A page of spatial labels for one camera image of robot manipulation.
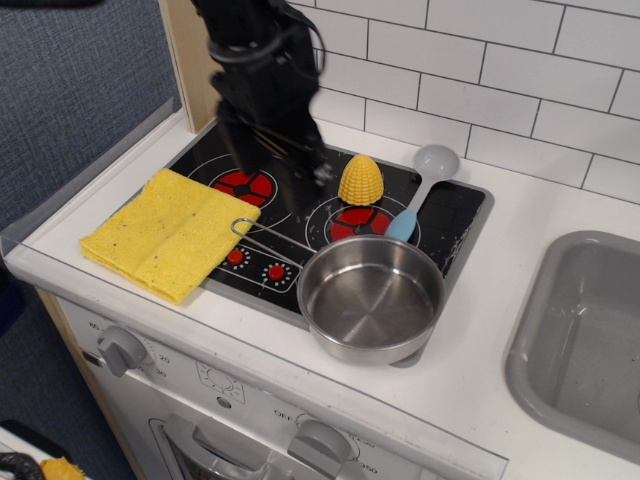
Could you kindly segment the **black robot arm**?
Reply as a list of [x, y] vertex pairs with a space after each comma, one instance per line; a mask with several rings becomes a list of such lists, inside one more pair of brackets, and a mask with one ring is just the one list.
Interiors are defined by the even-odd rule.
[[220, 65], [211, 78], [220, 94], [216, 116], [237, 167], [245, 174], [273, 165], [285, 205], [299, 213], [333, 178], [324, 141], [310, 113], [325, 59], [319, 30], [285, 1], [197, 1]]

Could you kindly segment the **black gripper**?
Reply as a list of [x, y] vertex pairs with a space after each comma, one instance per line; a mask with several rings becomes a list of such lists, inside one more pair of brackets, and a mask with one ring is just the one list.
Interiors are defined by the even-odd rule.
[[287, 209], [310, 208], [333, 180], [333, 169], [309, 106], [319, 88], [311, 36], [287, 29], [255, 49], [224, 52], [211, 46], [223, 70], [211, 83], [221, 95], [217, 116], [227, 150], [245, 174], [277, 156]]

